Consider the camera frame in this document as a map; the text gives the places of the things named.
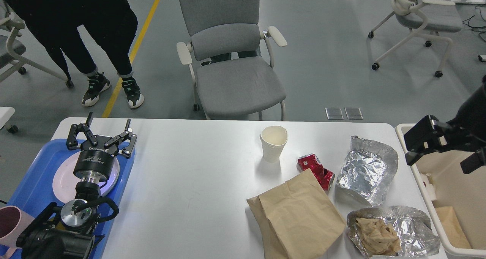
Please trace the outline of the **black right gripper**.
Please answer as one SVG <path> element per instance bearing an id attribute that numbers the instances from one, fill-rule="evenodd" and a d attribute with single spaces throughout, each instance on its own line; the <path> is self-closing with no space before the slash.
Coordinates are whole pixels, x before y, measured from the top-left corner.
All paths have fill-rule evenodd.
<path id="1" fill-rule="evenodd" d="M 456 115 L 446 123 L 433 115 L 426 115 L 403 136 L 406 162 L 411 166 L 423 155 L 432 152 L 474 152 L 460 162 L 463 173 L 470 174 L 486 165 L 486 149 L 481 148 L 485 146 L 485 130 L 485 115 Z M 441 136 L 444 136 L 446 145 L 441 145 Z"/>

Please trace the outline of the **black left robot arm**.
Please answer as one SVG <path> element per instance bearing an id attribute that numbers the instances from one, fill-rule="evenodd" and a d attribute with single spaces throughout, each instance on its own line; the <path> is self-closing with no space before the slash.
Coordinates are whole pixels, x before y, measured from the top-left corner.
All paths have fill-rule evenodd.
<path id="1" fill-rule="evenodd" d="M 95 135 L 90 129 L 92 112 L 83 123 L 72 124 L 66 148 L 78 150 L 73 175 L 75 195 L 63 205 L 50 202 L 20 233 L 17 244 L 23 259 L 88 259 L 103 240 L 105 223 L 119 214 L 118 199 L 102 195 L 118 155 L 129 159 L 137 135 L 127 119 L 124 130 L 113 137 Z"/>

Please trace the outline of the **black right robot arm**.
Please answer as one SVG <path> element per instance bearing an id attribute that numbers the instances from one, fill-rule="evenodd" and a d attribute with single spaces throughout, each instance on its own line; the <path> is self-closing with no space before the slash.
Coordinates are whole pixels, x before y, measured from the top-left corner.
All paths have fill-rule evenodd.
<path id="1" fill-rule="evenodd" d="M 481 86 L 459 108 L 450 121 L 440 122 L 426 115 L 404 134 L 406 162 L 415 164 L 432 152 L 459 150 L 472 152 L 460 163 L 464 174 L 485 166 L 486 95 L 485 78 Z"/>

